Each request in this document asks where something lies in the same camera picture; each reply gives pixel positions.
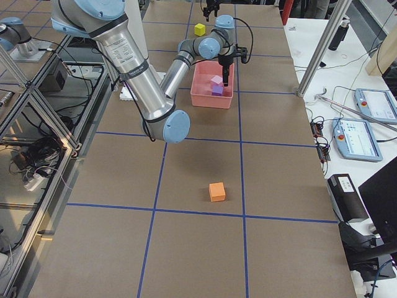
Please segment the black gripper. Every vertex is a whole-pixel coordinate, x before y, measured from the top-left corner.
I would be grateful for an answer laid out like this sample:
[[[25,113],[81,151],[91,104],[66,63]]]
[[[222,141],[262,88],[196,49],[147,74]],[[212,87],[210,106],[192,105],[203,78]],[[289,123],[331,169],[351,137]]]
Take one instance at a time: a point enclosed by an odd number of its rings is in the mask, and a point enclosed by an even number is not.
[[[214,18],[218,17],[218,10],[220,9],[220,1],[219,0],[206,0],[206,6],[203,8],[203,16],[206,20],[208,20],[208,15],[213,11]]]
[[[246,47],[232,45],[225,54],[218,55],[218,63],[222,66],[222,80],[224,87],[229,86],[230,65],[235,58],[240,58],[242,64],[249,62],[248,50]]]

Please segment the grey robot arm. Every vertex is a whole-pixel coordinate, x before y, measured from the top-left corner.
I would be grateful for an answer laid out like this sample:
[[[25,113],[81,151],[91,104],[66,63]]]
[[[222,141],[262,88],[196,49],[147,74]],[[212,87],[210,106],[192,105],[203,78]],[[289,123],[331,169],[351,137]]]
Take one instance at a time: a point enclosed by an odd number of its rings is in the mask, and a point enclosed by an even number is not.
[[[143,132],[152,140],[179,143],[188,135],[189,115],[176,109],[174,96],[197,57],[218,60],[225,86],[234,59],[249,60],[247,48],[235,42],[234,17],[221,15],[207,36],[180,42],[176,57],[159,81],[128,29],[125,1],[52,1],[51,5],[55,30],[91,38],[103,47],[101,54],[135,95]]]

